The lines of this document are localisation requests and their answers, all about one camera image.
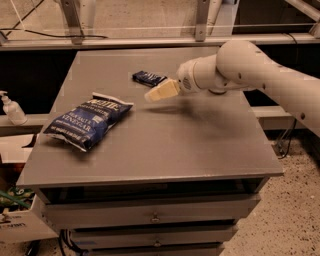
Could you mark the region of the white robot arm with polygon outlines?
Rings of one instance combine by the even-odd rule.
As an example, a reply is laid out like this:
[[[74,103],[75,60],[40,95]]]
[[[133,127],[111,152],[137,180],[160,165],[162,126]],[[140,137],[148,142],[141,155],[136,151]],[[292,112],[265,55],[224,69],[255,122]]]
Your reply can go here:
[[[181,64],[176,79],[152,88],[145,99],[245,88],[260,90],[320,136],[320,79],[278,64],[249,41],[228,41],[214,55]]]

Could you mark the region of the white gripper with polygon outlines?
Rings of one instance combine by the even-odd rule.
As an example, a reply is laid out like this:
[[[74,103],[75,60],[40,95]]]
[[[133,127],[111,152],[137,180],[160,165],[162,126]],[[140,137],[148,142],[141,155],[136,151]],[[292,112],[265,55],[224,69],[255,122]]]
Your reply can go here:
[[[146,101],[156,102],[166,98],[175,97],[179,94],[180,89],[184,93],[200,92],[201,88],[197,85],[194,76],[194,68],[198,61],[199,58],[196,58],[182,63],[176,72],[178,82],[173,79],[167,79],[164,82],[161,82],[144,95]]]

